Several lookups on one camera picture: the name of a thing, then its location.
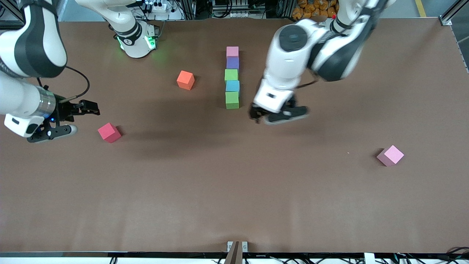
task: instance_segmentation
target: cube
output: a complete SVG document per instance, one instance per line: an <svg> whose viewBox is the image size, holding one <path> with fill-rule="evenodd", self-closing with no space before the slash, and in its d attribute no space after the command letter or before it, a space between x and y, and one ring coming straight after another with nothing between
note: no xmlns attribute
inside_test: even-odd
<svg viewBox="0 0 469 264"><path fill-rule="evenodd" d="M238 80L238 70L236 69L225 69L225 82L227 81L237 81Z"/></svg>
<svg viewBox="0 0 469 264"><path fill-rule="evenodd" d="M404 157L404 154L394 145L383 150L376 158L378 158L386 166L394 166Z"/></svg>
<svg viewBox="0 0 469 264"><path fill-rule="evenodd" d="M238 92L225 92L225 103L227 109L239 108L239 93Z"/></svg>
<svg viewBox="0 0 469 264"><path fill-rule="evenodd" d="M192 89L194 82L194 74L181 70L179 77L177 78L177 84L180 88L190 90Z"/></svg>
<svg viewBox="0 0 469 264"><path fill-rule="evenodd" d="M111 123L107 123L100 129L98 129L98 132L101 135L101 137L109 143L113 143L114 141L118 140L121 137L121 134L119 133L117 128L113 126Z"/></svg>
<svg viewBox="0 0 469 264"><path fill-rule="evenodd" d="M239 57L227 57L227 69L239 70Z"/></svg>
<svg viewBox="0 0 469 264"><path fill-rule="evenodd" d="M227 88L225 92L240 92L239 81L227 81Z"/></svg>
<svg viewBox="0 0 469 264"><path fill-rule="evenodd" d="M228 57L239 57L239 47L227 47Z"/></svg>

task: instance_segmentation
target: pink cube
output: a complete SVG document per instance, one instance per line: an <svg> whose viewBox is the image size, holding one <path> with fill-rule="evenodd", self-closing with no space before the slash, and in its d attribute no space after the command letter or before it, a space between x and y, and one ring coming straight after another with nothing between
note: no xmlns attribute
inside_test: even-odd
<svg viewBox="0 0 469 264"><path fill-rule="evenodd" d="M404 154L394 145L383 150L376 158L378 158L386 166L394 166L404 157Z"/></svg>
<svg viewBox="0 0 469 264"><path fill-rule="evenodd" d="M227 47L228 57L239 57L239 47Z"/></svg>
<svg viewBox="0 0 469 264"><path fill-rule="evenodd" d="M98 132L101 137L109 143L113 143L121 137L121 134L119 133L117 128L111 123L107 123L100 129L98 129Z"/></svg>

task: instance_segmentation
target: green cube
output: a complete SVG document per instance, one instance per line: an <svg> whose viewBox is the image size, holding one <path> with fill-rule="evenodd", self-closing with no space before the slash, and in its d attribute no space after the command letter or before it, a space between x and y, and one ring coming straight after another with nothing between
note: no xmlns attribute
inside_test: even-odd
<svg viewBox="0 0 469 264"><path fill-rule="evenodd" d="M237 80L238 80L238 69L225 69L225 82L237 81Z"/></svg>
<svg viewBox="0 0 469 264"><path fill-rule="evenodd" d="M239 93L238 92L225 92L225 103L227 109L239 108Z"/></svg>

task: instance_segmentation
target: table surface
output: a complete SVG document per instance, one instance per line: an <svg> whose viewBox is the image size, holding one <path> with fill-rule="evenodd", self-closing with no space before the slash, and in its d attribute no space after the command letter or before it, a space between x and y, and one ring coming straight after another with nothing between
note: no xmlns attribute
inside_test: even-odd
<svg viewBox="0 0 469 264"><path fill-rule="evenodd" d="M449 27L383 19L352 75L298 91L309 118L248 119L274 32L288 20L166 24L127 57L105 23L61 23L68 64L101 116L29 144L0 126L0 251L446 252L469 242L469 76ZM226 46L241 99L224 107ZM191 91L179 71L196 75ZM305 73L303 83L311 76ZM45 79L70 96L71 71ZM97 129L124 136L113 144ZM390 145L394 167L375 156Z"/></svg>

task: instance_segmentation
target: yellow line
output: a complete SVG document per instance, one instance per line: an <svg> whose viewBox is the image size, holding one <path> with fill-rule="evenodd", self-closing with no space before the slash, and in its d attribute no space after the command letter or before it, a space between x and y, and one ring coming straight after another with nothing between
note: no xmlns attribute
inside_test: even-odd
<svg viewBox="0 0 469 264"><path fill-rule="evenodd" d="M415 4L417 5L418 13L420 17L427 17L425 13L424 5L422 4L422 0L415 0Z"/></svg>

